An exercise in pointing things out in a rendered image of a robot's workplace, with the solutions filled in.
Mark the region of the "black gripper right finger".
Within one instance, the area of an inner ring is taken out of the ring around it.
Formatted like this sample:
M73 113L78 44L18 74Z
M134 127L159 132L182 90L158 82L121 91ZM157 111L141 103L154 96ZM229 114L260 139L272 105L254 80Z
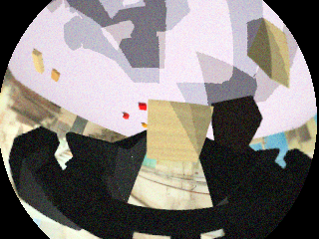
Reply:
M275 160L279 152L279 148L272 147L243 154L206 137L199 160L207 180L212 206L228 203L228 196L234 194L236 188L255 170L255 166Z

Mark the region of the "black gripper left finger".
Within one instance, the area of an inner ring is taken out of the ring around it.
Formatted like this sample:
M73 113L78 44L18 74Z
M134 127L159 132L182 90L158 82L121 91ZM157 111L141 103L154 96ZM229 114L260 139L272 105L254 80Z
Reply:
M120 202L128 203L147 154L147 130L116 142L67 131L67 144L73 156L102 166L119 194Z

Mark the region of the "small red block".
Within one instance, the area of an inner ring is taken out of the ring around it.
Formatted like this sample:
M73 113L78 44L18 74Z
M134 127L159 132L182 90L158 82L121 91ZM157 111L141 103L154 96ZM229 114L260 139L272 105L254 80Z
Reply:
M127 120L129 118L128 113L124 113L123 117L124 117L125 120Z
M147 104L139 104L140 111L147 111L148 110L148 105Z

